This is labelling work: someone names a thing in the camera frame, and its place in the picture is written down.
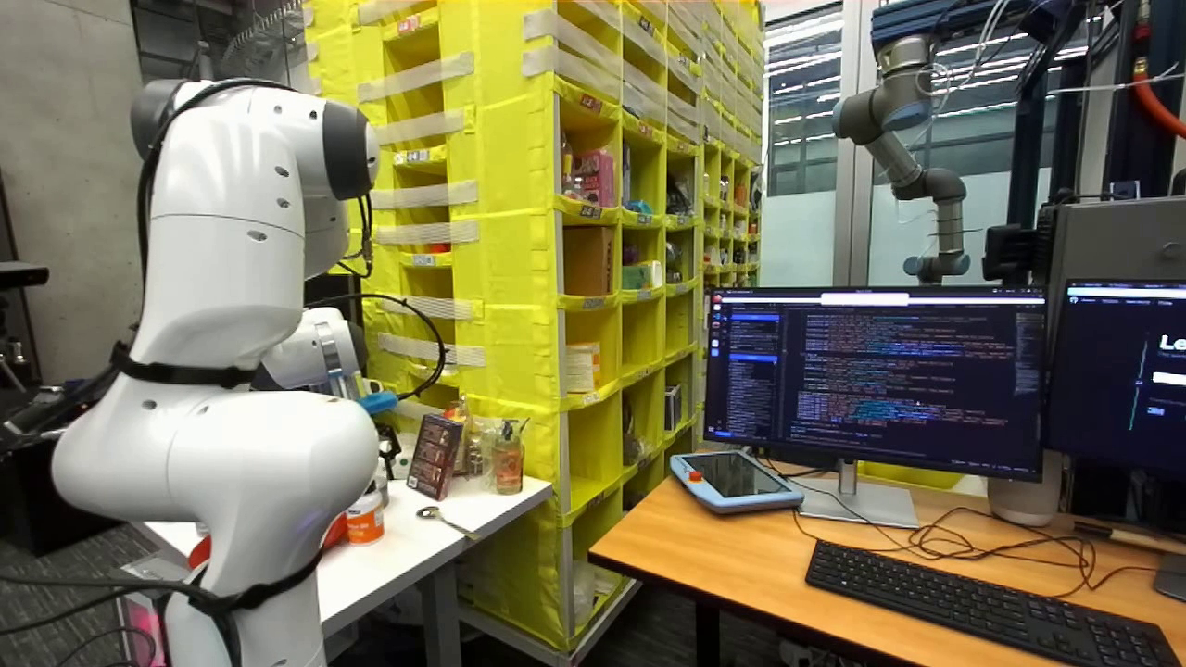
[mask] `desk surface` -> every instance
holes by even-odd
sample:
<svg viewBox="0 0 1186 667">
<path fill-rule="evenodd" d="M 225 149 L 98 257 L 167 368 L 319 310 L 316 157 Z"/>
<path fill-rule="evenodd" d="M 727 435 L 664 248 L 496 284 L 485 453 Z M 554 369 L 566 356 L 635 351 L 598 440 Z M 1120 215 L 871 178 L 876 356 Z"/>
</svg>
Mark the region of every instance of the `desk surface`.
<svg viewBox="0 0 1186 667">
<path fill-rule="evenodd" d="M 954 491 L 916 491 L 918 524 L 939 519 L 944 506 L 973 503 L 973 496 Z M 871 527 L 813 524 L 800 519 L 813 538 L 890 548 L 890 540 Z M 1027 528 L 1006 527 L 996 519 L 960 514 L 944 524 L 979 548 L 1012 543 L 1034 538 Z M 791 512 L 714 519 L 670 477 L 651 490 L 624 524 L 615 524 L 598 543 L 594 563 L 667 583 L 692 598 L 708 598 L 727 609 L 746 609 L 786 627 L 813 629 L 846 645 L 865 645 L 882 654 L 911 662 L 1042 662 L 1031 653 L 1016 653 L 973 635 L 954 635 L 896 612 L 882 612 L 850 598 L 813 588 L 803 583 L 813 559 L 813 538 L 797 528 Z M 1073 563 L 1057 543 L 1027 548 L 1022 557 L 1047 557 Z M 1152 553 L 1097 543 L 1100 566 L 1152 566 Z M 1066 594 L 1078 574 L 1073 566 L 1019 563 L 1019 559 L 984 559 L 984 563 L 939 563 L 966 577 L 1007 583 L 1031 594 Z M 1133 619 L 1157 624 L 1186 662 L 1186 603 L 1165 600 L 1149 588 L 1152 570 L 1131 570 L 1113 577 L 1097 594 L 1076 594 L 1073 603 L 1103 609 Z"/>
<path fill-rule="evenodd" d="M 325 637 L 347 624 L 372 614 L 398 594 L 413 588 L 441 563 L 485 540 L 501 527 L 544 503 L 548 480 L 527 477 L 524 491 L 488 491 L 473 480 L 451 480 L 441 501 L 441 514 L 470 533 L 446 524 L 418 519 L 415 512 L 438 503 L 409 484 L 394 484 L 394 503 L 386 506 L 386 533 L 372 543 L 344 543 L 325 553 L 319 563 L 319 603 Z M 193 524 L 147 524 L 147 538 L 176 553 L 189 553 L 199 533 Z"/>
</svg>

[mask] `small box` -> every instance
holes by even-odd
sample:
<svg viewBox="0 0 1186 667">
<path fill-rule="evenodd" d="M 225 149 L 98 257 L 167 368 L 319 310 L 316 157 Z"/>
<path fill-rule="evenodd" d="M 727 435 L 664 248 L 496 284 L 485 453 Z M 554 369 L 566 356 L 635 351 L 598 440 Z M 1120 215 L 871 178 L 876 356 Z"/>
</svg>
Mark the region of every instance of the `small box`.
<svg viewBox="0 0 1186 667">
<path fill-rule="evenodd" d="M 624 268 L 624 289 L 650 289 L 650 284 L 651 284 L 651 262 Z"/>
<path fill-rule="evenodd" d="M 674 431 L 682 421 L 682 389 L 670 385 L 664 396 L 664 431 Z"/>
<path fill-rule="evenodd" d="M 451 477 L 451 464 L 459 454 L 462 421 L 450 421 L 441 414 L 422 414 L 413 453 L 409 484 L 441 501 Z"/>
<path fill-rule="evenodd" d="M 564 293 L 606 295 L 612 293 L 615 238 L 598 225 L 564 228 Z"/>
<path fill-rule="evenodd" d="M 599 383 L 599 343 L 566 343 L 564 389 L 598 391 L 598 383 Z"/>
</svg>

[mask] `gray robot arm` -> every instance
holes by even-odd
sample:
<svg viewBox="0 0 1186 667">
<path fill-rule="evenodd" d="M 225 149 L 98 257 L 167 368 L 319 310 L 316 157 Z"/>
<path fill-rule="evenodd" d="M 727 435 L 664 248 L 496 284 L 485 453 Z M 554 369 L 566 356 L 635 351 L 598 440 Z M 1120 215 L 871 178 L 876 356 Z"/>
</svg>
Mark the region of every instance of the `gray robot arm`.
<svg viewBox="0 0 1186 667">
<path fill-rule="evenodd" d="M 929 113 L 929 36 L 900 36 L 880 52 L 880 87 L 842 99 L 833 132 L 865 143 L 890 173 L 896 199 L 929 196 L 939 202 L 939 253 L 905 262 L 918 283 L 963 274 L 963 183 L 944 167 L 918 167 L 893 128 Z"/>
</svg>

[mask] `monitor stand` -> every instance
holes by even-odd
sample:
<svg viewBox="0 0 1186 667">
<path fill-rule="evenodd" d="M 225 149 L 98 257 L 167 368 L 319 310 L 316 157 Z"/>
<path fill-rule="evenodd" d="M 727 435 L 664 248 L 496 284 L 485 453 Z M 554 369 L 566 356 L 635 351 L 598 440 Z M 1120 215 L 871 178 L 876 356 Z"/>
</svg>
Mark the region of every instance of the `monitor stand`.
<svg viewBox="0 0 1186 667">
<path fill-rule="evenodd" d="M 803 490 L 800 514 L 825 524 L 871 524 L 871 527 L 918 527 L 916 501 L 896 484 L 871 484 L 856 477 L 856 464 L 839 464 L 839 484 L 830 477 L 797 477 Z"/>
<path fill-rule="evenodd" d="M 1186 603 L 1186 557 L 1162 557 L 1152 588 Z"/>
</svg>

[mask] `black keyboard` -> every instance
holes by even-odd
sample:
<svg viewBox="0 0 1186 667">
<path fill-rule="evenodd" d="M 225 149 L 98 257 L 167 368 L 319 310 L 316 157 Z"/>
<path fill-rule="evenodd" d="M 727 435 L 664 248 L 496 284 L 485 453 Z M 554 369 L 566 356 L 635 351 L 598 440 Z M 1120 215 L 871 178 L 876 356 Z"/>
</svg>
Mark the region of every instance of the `black keyboard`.
<svg viewBox="0 0 1186 667">
<path fill-rule="evenodd" d="M 814 540 L 807 587 L 1061 662 L 1178 662 L 1162 627 Z"/>
</svg>

